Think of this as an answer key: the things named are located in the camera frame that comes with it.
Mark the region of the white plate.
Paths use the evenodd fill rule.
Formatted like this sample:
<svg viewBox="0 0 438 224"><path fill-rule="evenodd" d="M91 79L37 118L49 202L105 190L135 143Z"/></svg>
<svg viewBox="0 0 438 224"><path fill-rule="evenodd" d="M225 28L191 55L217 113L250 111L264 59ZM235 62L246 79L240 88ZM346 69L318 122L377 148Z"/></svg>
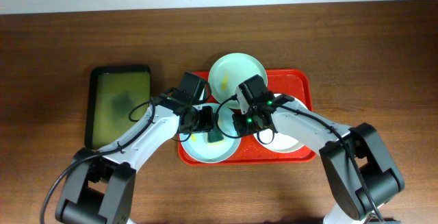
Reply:
<svg viewBox="0 0 438 224"><path fill-rule="evenodd" d="M291 153L304 147L297 139L274 133L271 129L263 130L253 136L261 146L276 153Z"/></svg>

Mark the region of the mint green plate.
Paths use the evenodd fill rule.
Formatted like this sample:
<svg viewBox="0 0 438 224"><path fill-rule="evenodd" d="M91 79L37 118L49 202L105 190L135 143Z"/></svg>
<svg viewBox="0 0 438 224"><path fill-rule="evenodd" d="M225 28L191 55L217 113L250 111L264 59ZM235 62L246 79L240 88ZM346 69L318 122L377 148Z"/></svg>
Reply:
<svg viewBox="0 0 438 224"><path fill-rule="evenodd" d="M211 93L218 103L235 94L239 84L254 75L260 75L268 85L268 76L263 65L245 53L230 53L217 60L209 71Z"/></svg>

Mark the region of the light blue plate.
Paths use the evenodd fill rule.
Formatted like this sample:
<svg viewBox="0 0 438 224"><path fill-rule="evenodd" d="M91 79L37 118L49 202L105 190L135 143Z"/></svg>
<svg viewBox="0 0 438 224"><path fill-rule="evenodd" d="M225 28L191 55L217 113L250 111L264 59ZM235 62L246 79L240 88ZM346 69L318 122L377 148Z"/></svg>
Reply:
<svg viewBox="0 0 438 224"><path fill-rule="evenodd" d="M227 107L221 107L219 111L219 128L230 136L237 136L233 126L233 111ZM240 145L240 138L228 138L223 136L222 140L208 142L208 133L192 134L185 142L178 144L180 159L189 165L214 164L230 158Z"/></svg>

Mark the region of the green and yellow sponge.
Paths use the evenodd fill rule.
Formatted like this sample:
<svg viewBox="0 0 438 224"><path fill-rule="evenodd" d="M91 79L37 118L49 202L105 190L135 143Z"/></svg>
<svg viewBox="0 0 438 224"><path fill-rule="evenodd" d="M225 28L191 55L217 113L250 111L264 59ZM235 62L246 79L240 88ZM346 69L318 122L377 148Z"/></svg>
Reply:
<svg viewBox="0 0 438 224"><path fill-rule="evenodd" d="M223 134L220 131L212 130L207 133L207 145L219 145L225 141Z"/></svg>

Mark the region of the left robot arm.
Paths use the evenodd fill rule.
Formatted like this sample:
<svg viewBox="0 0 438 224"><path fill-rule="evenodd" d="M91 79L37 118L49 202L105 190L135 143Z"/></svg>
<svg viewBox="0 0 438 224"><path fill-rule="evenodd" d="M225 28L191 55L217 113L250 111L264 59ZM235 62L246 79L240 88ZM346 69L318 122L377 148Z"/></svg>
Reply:
<svg viewBox="0 0 438 224"><path fill-rule="evenodd" d="M209 82L186 72L181 83L147 102L143 117L121 137L97 151L79 150L60 175L64 186L55 209L61 223L131 223L136 175L177 134L208 132L213 111Z"/></svg>

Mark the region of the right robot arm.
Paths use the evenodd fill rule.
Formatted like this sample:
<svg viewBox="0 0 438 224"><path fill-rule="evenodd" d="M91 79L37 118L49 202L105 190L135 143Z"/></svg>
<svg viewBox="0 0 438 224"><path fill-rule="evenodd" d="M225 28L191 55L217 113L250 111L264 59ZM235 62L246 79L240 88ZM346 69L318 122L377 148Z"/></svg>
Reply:
<svg viewBox="0 0 438 224"><path fill-rule="evenodd" d="M241 114L233 115L239 136L271 130L296 139L318 154L335 205L323 223L365 223L405 188L404 178L377 130L330 121L289 95L274 95L254 75L235 90Z"/></svg>

